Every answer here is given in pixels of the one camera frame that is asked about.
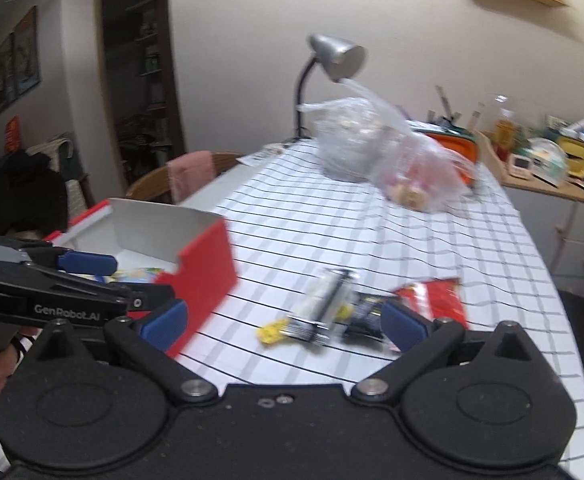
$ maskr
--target red and white box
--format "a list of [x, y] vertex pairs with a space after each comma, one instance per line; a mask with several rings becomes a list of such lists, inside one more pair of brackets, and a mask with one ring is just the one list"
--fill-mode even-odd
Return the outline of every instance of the red and white box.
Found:
[[174, 357], [237, 282], [225, 218], [167, 204], [113, 198], [74, 219], [55, 246], [110, 254], [119, 270], [164, 269], [167, 283], [187, 304], [187, 330], [172, 345]]

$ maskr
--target wooden counter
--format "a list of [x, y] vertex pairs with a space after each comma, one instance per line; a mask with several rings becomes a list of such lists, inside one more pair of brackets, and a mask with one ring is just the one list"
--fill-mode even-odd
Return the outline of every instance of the wooden counter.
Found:
[[584, 203], [584, 189], [570, 184], [563, 183], [561, 187], [554, 187], [543, 180], [532, 177], [531, 180], [524, 180], [511, 176], [505, 167], [505, 164], [499, 160], [492, 149], [490, 140], [481, 133], [476, 133], [477, 143], [479, 144], [481, 161], [490, 172], [494, 175], [496, 180], [504, 187], [514, 187], [516, 189], [525, 189], [528, 191], [535, 191], [537, 193], [544, 193], [552, 196], [559, 196], [569, 200], [576, 200]]

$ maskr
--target table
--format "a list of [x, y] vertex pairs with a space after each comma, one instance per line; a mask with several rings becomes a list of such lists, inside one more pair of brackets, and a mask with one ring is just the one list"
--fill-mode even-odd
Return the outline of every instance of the table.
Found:
[[297, 143], [264, 168], [238, 168], [222, 178], [182, 205], [229, 220], [240, 280], [184, 349], [182, 364], [221, 391], [237, 381], [339, 382], [349, 390], [395, 355], [382, 346], [345, 345], [339, 337], [321, 349], [263, 348], [256, 328], [283, 317], [324, 267], [357, 269], [358, 288], [376, 293], [412, 280], [458, 276], [471, 328], [516, 320], [562, 378], [578, 412], [562, 465], [584, 480], [578, 350], [546, 266], [485, 167], [475, 197], [436, 214], [393, 205], [369, 183], [325, 178], [312, 141]]

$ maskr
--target white wall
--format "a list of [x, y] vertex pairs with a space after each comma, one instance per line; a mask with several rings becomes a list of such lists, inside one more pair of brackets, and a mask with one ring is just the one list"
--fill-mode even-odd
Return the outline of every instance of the white wall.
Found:
[[62, 0], [62, 48], [74, 130], [96, 200], [120, 196], [123, 188], [114, 165], [98, 64], [94, 0]]
[[0, 156], [4, 153], [5, 126], [15, 115], [20, 118], [25, 147], [72, 130], [60, 47], [60, 0], [16, 0], [1, 16], [0, 44], [32, 6], [38, 6], [41, 82], [0, 113]]
[[[417, 118], [443, 85], [466, 119], [492, 92], [584, 116], [584, 0], [170, 0], [190, 150], [249, 152], [293, 129], [293, 87], [321, 32], [368, 49], [357, 80]], [[317, 70], [308, 101], [344, 91]]]

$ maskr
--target clear plastic bag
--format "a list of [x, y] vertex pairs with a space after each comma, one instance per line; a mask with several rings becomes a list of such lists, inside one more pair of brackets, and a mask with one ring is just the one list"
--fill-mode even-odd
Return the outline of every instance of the clear plastic bag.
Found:
[[360, 97], [299, 106], [320, 112], [314, 123], [319, 159], [326, 176], [347, 182], [366, 181], [380, 153], [386, 128], [373, 104]]
[[342, 83], [373, 105], [391, 134], [379, 137], [370, 181], [393, 202], [420, 211], [446, 209], [469, 192], [460, 173], [474, 177], [474, 165], [425, 134], [413, 132], [400, 111], [351, 80]]

